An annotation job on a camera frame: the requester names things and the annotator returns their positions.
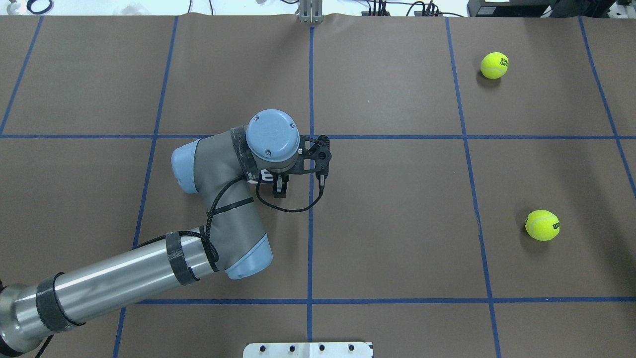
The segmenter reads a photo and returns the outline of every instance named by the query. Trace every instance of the light blue cap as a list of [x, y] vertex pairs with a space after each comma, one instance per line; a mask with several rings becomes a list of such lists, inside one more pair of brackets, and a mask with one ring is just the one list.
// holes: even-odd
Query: light blue cap
[[232, 280], [240, 280], [264, 270], [272, 263], [272, 259], [272, 248], [267, 240], [267, 234], [265, 234], [250, 251], [225, 270], [225, 273]]
[[197, 143], [183, 145], [172, 152], [172, 172], [177, 178], [179, 186], [188, 194], [196, 194], [195, 186], [195, 152], [197, 151]]
[[300, 135], [291, 117], [279, 110], [258, 112], [247, 125], [247, 145], [268, 162], [284, 162], [298, 151]]

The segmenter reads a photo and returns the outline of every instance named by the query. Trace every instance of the white plate with holes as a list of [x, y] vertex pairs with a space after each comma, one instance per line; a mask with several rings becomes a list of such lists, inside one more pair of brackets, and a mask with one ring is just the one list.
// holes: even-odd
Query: white plate with holes
[[370, 342], [251, 343], [243, 358], [373, 358]]

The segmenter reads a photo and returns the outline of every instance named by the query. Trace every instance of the silver metal tube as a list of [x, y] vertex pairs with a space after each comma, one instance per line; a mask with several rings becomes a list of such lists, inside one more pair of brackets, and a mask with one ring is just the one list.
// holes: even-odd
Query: silver metal tube
[[[214, 272], [200, 238], [182, 236], [181, 245], [197, 278]], [[178, 286], [165, 240], [160, 240], [59, 276], [55, 294], [64, 315], [84, 323]], [[0, 296], [0, 333], [15, 350], [28, 352], [53, 334], [38, 314], [37, 288], [12, 285]]]

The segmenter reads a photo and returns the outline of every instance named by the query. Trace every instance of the tennis ball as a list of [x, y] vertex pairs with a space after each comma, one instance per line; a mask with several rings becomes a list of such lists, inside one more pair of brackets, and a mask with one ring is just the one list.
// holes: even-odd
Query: tennis ball
[[491, 80], [503, 76], [508, 72], [508, 58], [501, 52], [492, 52], [481, 60], [481, 73]]
[[556, 215], [548, 210], [535, 210], [525, 218], [525, 230], [531, 238], [539, 241], [552, 240], [560, 231]]

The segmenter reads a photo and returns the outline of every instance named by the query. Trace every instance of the black box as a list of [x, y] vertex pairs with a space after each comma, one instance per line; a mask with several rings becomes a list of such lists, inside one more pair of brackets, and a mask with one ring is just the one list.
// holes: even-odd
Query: black box
[[541, 17], [549, 5], [550, 0], [510, 0], [507, 3], [468, 0], [468, 15], [472, 17]]

